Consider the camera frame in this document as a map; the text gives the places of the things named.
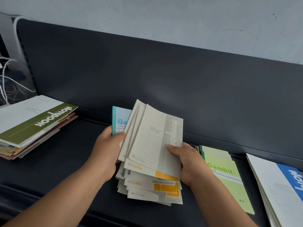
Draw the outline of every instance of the finger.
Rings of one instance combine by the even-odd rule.
[[[124,140],[125,132],[120,132],[115,134],[111,139],[112,142],[117,143],[118,145]]]
[[[183,143],[182,143],[182,148],[184,148],[184,149],[191,149],[192,146],[189,145],[189,144],[187,144],[187,143],[185,143],[185,142],[183,142]]]
[[[177,155],[177,156],[180,156],[180,155],[184,154],[184,151],[185,151],[185,149],[183,149],[183,148],[181,148],[181,147],[178,147],[178,146],[173,146],[173,145],[171,145],[171,144],[169,144],[169,145],[167,146],[167,149],[168,149],[171,153],[173,153],[173,154],[175,154],[175,155]]]
[[[103,132],[99,135],[99,139],[105,140],[112,137],[112,126],[108,126],[103,130]]]

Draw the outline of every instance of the gray wall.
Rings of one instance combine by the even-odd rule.
[[[0,0],[29,19],[303,63],[303,0]]]

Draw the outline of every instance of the blue notebook cover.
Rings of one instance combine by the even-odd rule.
[[[127,121],[131,115],[131,111],[132,110],[113,106],[112,135],[115,135],[117,133],[124,131]]]

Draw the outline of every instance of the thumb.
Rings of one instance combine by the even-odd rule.
[[[120,132],[111,137],[111,141],[120,144],[125,138],[125,132]]]
[[[185,151],[185,149],[183,149],[183,148],[181,148],[181,147],[178,147],[178,146],[173,146],[173,145],[171,145],[171,144],[169,144],[169,145],[167,146],[167,149],[168,149],[171,153],[173,153],[174,155],[177,155],[177,156],[180,156],[180,155],[184,154],[184,151]]]

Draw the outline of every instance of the stack of notebooks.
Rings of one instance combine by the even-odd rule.
[[[0,107],[0,157],[24,157],[77,118],[76,108],[42,95]]]
[[[247,213],[255,214],[236,163],[229,153],[202,145],[195,146],[195,149],[199,151],[214,175],[226,186],[242,209]]]
[[[247,154],[272,227],[303,226],[303,175],[296,168]]]
[[[139,100],[133,110],[113,107],[113,135],[124,131],[118,160],[118,192],[127,198],[182,204],[181,162],[167,145],[182,146],[183,119]]]

